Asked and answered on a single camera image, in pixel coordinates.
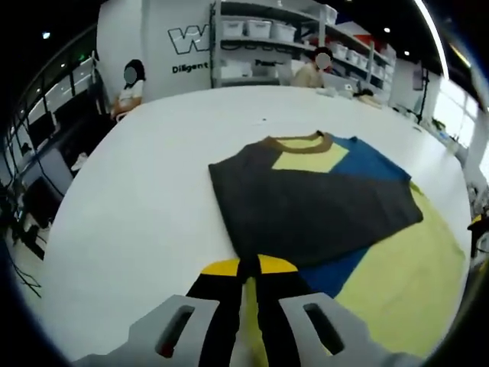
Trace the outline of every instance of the floor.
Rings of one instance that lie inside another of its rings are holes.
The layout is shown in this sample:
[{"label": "floor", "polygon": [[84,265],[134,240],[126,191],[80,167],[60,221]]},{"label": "floor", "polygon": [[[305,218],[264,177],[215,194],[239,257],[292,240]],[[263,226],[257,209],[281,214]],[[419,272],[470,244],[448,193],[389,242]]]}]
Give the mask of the floor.
[{"label": "floor", "polygon": [[[31,216],[28,216],[25,221],[24,229],[27,230],[30,226],[37,224]],[[40,229],[38,235],[42,239],[37,239],[37,244],[44,250],[47,250],[46,242],[49,239],[50,228]],[[11,253],[11,257],[17,265],[18,269],[23,273],[23,277],[32,284],[33,289],[39,293],[42,297],[42,280],[41,280],[41,270],[43,261],[40,260],[23,242],[20,240],[13,242],[11,239],[11,232],[7,233],[7,246]],[[20,278],[20,276],[15,273],[16,283],[18,290],[20,291],[24,302],[32,311],[36,319],[40,318],[40,302],[41,299],[29,288],[27,284]]]}]

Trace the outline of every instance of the wall logo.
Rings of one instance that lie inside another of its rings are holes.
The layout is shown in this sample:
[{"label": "wall logo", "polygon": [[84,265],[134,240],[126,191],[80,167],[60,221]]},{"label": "wall logo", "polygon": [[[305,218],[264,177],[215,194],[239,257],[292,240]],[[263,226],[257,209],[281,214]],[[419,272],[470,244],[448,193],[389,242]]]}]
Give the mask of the wall logo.
[{"label": "wall logo", "polygon": [[191,73],[197,69],[208,69],[209,63],[194,63],[192,65],[178,65],[176,67],[172,67],[173,74],[176,73]]},{"label": "wall logo", "polygon": [[202,28],[198,25],[189,25],[182,31],[182,28],[168,30],[171,43],[178,55],[190,54],[192,49],[197,52],[209,51],[209,25],[205,24]]}]

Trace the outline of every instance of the brown collar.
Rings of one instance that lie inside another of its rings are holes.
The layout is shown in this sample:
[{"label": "brown collar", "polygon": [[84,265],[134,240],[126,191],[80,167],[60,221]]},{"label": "brown collar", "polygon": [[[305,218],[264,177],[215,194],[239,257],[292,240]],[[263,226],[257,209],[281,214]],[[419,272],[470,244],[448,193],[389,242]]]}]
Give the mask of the brown collar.
[{"label": "brown collar", "polygon": [[[314,147],[308,148],[290,148],[280,143],[280,140],[316,140],[317,138],[322,138],[321,143]],[[284,138],[272,138],[271,136],[267,136],[264,140],[260,141],[260,144],[277,149],[279,151],[285,151],[287,153],[313,154],[324,153],[328,151],[333,144],[333,140],[331,138],[331,135],[317,131],[314,134],[307,136],[294,136]]]}]

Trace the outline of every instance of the blue fabric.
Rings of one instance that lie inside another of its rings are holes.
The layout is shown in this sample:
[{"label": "blue fabric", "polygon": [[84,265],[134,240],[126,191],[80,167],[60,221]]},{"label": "blue fabric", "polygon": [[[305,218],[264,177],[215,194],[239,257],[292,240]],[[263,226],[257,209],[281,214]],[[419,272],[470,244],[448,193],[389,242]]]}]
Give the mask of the blue fabric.
[{"label": "blue fabric", "polygon": [[379,151],[364,141],[353,137],[349,139],[332,137],[333,141],[348,150],[342,159],[330,171],[332,174],[354,174],[359,177],[377,178],[382,180],[405,180],[411,176],[398,167]]},{"label": "blue fabric", "polygon": [[367,251],[368,248],[362,248],[328,264],[302,268],[299,274],[313,291],[323,292],[334,298],[342,290]]},{"label": "blue fabric", "polygon": [[[332,136],[332,139],[336,144],[347,149],[348,153],[330,173],[352,174],[382,180],[409,181],[411,179],[406,171],[364,141],[356,137],[344,139]],[[334,298],[342,290],[367,251],[368,248],[362,248],[327,264],[301,268],[299,273],[314,291],[326,293]]]}]

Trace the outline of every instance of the computer monitor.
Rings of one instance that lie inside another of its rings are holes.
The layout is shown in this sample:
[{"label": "computer monitor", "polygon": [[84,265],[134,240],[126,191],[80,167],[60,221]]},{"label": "computer monitor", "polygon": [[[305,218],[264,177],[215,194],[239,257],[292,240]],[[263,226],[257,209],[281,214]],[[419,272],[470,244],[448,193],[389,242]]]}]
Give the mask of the computer monitor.
[{"label": "computer monitor", "polygon": [[70,128],[80,119],[92,117],[98,114],[95,101],[90,97],[87,90],[77,94],[54,113],[56,122],[62,130]]},{"label": "computer monitor", "polygon": [[31,137],[32,145],[37,148],[40,143],[49,138],[54,133],[53,116],[47,112],[36,121],[28,125],[28,134]]}]

